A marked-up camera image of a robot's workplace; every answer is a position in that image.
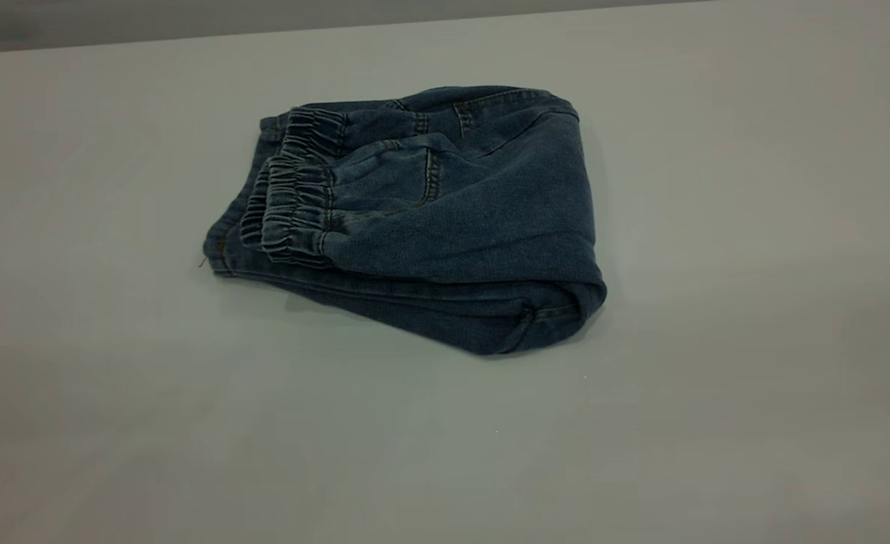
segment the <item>gray wall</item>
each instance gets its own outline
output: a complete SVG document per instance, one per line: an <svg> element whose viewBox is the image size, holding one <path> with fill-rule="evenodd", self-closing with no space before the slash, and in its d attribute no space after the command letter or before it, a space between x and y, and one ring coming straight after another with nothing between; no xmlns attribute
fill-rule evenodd
<svg viewBox="0 0 890 544"><path fill-rule="evenodd" d="M0 0L0 51L697 0Z"/></svg>

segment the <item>white table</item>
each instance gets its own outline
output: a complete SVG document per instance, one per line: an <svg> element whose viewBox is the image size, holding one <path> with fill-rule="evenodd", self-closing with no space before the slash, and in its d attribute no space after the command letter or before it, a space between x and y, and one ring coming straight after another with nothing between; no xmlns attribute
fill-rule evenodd
<svg viewBox="0 0 890 544"><path fill-rule="evenodd" d="M482 359L197 268L265 115L583 118L603 312ZM0 54L0 544L890 543L890 0Z"/></svg>

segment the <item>jeans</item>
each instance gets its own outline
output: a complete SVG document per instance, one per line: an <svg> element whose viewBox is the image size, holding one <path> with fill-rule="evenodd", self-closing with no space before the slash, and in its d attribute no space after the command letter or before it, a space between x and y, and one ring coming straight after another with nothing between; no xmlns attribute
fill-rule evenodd
<svg viewBox="0 0 890 544"><path fill-rule="evenodd" d="M572 336L603 304L594 232L568 102L444 87L263 119L203 248L217 276L506 354Z"/></svg>

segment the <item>folded jeans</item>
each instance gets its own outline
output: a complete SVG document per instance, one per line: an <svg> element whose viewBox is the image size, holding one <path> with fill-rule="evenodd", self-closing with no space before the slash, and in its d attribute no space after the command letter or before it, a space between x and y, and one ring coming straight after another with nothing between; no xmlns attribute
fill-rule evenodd
<svg viewBox="0 0 890 544"><path fill-rule="evenodd" d="M568 102L444 87L263 119L203 250L217 276L504 354L572 336L603 304L594 232Z"/></svg>

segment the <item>seam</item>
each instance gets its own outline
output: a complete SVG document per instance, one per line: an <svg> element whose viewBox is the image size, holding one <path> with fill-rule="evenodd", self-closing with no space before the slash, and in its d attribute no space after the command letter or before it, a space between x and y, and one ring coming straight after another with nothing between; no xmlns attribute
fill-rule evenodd
<svg viewBox="0 0 890 544"><path fill-rule="evenodd" d="M420 208L425 204L438 198L439 180L441 179L441 161L431 151L430 147L425 148L425 195L422 200L411 206L412 208Z"/></svg>
<svg viewBox="0 0 890 544"><path fill-rule="evenodd" d="M342 289L333 289L328 286L318 286L316 283L308 283L301 282L299 280L294 280L291 278L280 278L280 276L274 276L270 274L261 274L259 272L249 272L249 271L241 271L236 272L231 269L227 269L227 272L230 272L235 278L241 279L249 279L258 282L267 282L271 283L271 285L280 286L296 286L296 288L307 289L310 292L321 292L328 294L337 294L342 296L347 296L349 298L357 298L362 300L376 300L379 302L385 302L388 304L400 304L401 306L408 306L411 308L420 308L422 310L428 310L428 312L435 312L439 314L449 314L450 316L462 316L462 317L476 317L483 318L483 320L513 320L514 318L521 317L522 313L518 314L509 314L508 316L478 316L478 314L456 314L453 312L444 312L442 310L434 310L431 308L427 308L425 306L421 306L421 304L410 304L410 302L436 302L441 300L436 297L409 297L409 296L396 296L396 295L385 295L385 294L376 294L376 293L362 293L362 292L349 292L348 290ZM462 300L447 300L447 302L454 302L459 304L464 303L475 303L475 302L510 302L517 300L515 298L493 298L493 299L479 299L479 298L470 298L470 299L462 299Z"/></svg>
<svg viewBox="0 0 890 544"><path fill-rule="evenodd" d="M518 102L519 100L529 100L533 97L556 97L549 91L541 91L539 89L512 89L510 91L502 91L494 95L476 97L476 99L466 100L463 102L467 107L480 107L484 104L493 102Z"/></svg>
<svg viewBox="0 0 890 544"><path fill-rule="evenodd" d="M520 319L518 320L518 326L522 326L522 334L518 337L518 340L515 341L513 347L509 348L507 351L501 352L501 354L513 354L515 351L520 351L520 346L525 342L525 339L529 336L529 331L532 329L532 325L536 324L536 312L531 308L525 308L524 312L522 312Z"/></svg>
<svg viewBox="0 0 890 544"><path fill-rule="evenodd" d="M415 135L428 134L428 114L415 113Z"/></svg>
<svg viewBox="0 0 890 544"><path fill-rule="evenodd" d="M220 238L220 243L217 244L217 253L220 254L220 262L224 265L224 268L230 269L230 266L227 265L227 256L224 255L224 250L227 248L227 235L230 234L232 230L232 226L224 231L223 238Z"/></svg>
<svg viewBox="0 0 890 544"><path fill-rule="evenodd" d="M538 321L552 320L552 318L562 316L579 316L579 308L570 305L560 306L558 308L546 308L545 310L538 310L536 312L533 323L538 323Z"/></svg>
<svg viewBox="0 0 890 544"><path fill-rule="evenodd" d="M576 115L573 115L572 113L565 113L565 111L544 111L544 113L540 113L539 115L537 115L536 118L533 119L532 122L527 125L527 127L522 128L520 133L514 135L514 137L507 139L507 141L502 142L501 145L499 145L496 149L491 150L489 153L484 153L483 155L479 155L478 157L476 157L476 159L482 159L483 157L489 157L489 155L495 153L499 149L502 149L506 145L511 144L515 140L515 138L518 138L521 135L527 133L529 131L529 128L532 128L533 126L535 126L535 124L538 123L538 121L541 120L542 117L546 117L546 115L553 115L553 114L568 115L569 117L573 117L573 119L576 119L577 121L579 121L579 118L577 118Z"/></svg>
<svg viewBox="0 0 890 544"><path fill-rule="evenodd" d="M459 133L464 138L472 130L472 113L470 113L468 107L463 102L452 104L452 108L454 108L455 114L459 117Z"/></svg>
<svg viewBox="0 0 890 544"><path fill-rule="evenodd" d="M321 241L317 244L317 254L320 257L325 257L324 240L331 232L331 210L334 208L334 174L330 168L324 168L324 176L327 178L327 185L324 186L327 195L327 207L324 213L324 232L321 234Z"/></svg>
<svg viewBox="0 0 890 544"><path fill-rule="evenodd" d="M341 130L338 131L338 158L341 157L341 153L345 151L345 128L348 127L348 115L345 113L341 114Z"/></svg>

